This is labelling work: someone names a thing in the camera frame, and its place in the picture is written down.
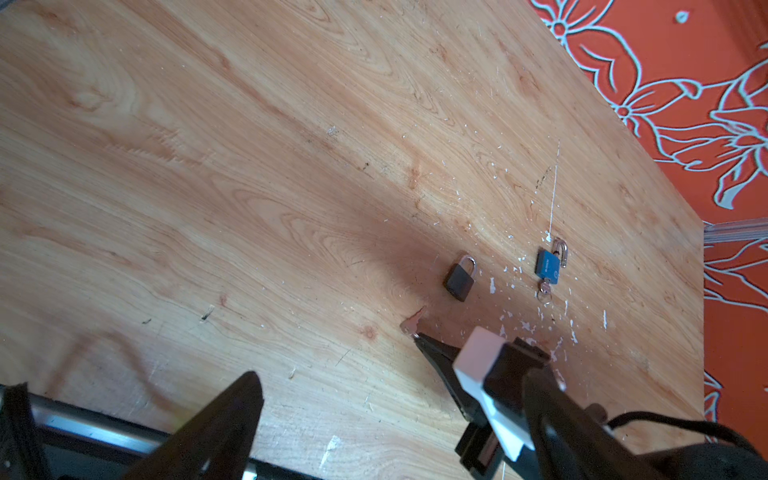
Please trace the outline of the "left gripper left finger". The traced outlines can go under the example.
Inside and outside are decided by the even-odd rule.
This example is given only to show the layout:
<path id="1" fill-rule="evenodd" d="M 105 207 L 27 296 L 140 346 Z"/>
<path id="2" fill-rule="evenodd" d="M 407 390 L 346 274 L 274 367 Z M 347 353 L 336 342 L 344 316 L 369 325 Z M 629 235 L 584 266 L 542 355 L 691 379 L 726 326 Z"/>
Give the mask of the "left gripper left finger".
<path id="1" fill-rule="evenodd" d="M 240 479 L 263 405 L 259 376 L 245 372 L 124 477 Z"/>

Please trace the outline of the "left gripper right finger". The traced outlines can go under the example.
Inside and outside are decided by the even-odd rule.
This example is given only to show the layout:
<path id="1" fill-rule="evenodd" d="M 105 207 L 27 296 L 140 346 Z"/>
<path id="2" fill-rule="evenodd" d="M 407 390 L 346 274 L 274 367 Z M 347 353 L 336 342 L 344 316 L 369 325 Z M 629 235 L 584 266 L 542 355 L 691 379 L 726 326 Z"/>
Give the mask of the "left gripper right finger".
<path id="1" fill-rule="evenodd" d="M 543 479 L 658 479 L 541 370 L 523 378 L 523 406 Z"/>

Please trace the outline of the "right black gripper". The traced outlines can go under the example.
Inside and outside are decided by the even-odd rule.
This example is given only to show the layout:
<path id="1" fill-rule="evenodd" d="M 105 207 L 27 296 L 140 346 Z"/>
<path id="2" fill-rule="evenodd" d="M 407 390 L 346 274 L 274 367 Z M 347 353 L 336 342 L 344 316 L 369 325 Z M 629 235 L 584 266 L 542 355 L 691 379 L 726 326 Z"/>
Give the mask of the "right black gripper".
<path id="1" fill-rule="evenodd" d="M 456 453 L 472 477 L 491 479 L 505 464 L 523 479 L 539 479 L 523 377 L 531 370 L 549 374 L 550 355 L 520 338 L 471 338 L 459 349 L 418 333 L 414 343 L 469 422 Z"/>

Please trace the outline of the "small key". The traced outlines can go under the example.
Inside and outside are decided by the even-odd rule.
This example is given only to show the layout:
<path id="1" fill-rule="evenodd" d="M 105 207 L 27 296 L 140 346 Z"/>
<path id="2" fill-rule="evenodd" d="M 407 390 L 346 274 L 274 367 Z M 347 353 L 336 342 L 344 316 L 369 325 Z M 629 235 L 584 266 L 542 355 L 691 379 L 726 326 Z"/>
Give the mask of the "small key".
<path id="1" fill-rule="evenodd" d="M 552 296 L 552 285 L 547 279 L 543 279 L 538 284 L 537 298 L 544 303 L 550 301 Z"/>
<path id="2" fill-rule="evenodd" d="M 417 312 L 415 312 L 410 317 L 406 318 L 404 321 L 400 324 L 401 331 L 408 336 L 414 337 L 418 335 L 418 325 L 423 317 L 424 313 L 426 312 L 426 307 L 420 308 Z"/>

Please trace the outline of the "black padlock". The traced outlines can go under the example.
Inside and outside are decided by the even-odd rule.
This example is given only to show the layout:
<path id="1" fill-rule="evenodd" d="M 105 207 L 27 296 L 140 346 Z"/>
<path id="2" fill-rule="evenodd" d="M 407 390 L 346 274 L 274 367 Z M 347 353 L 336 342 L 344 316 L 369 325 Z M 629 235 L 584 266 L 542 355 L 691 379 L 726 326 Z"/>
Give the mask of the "black padlock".
<path id="1" fill-rule="evenodd" d="M 450 268 L 443 281 L 446 291 L 456 300 L 465 302 L 475 283 L 477 263 L 469 254 L 462 255 Z"/>

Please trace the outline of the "blue padlock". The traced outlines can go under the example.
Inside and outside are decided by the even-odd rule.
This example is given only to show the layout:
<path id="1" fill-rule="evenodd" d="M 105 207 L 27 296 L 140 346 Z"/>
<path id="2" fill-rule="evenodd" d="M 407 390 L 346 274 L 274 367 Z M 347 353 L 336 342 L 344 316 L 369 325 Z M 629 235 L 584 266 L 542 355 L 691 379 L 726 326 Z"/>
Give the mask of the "blue padlock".
<path id="1" fill-rule="evenodd" d="M 562 238 L 553 241 L 552 249 L 540 248 L 537 254 L 535 274 L 543 282 L 556 285 L 560 274 L 568 264 L 568 245 Z"/>

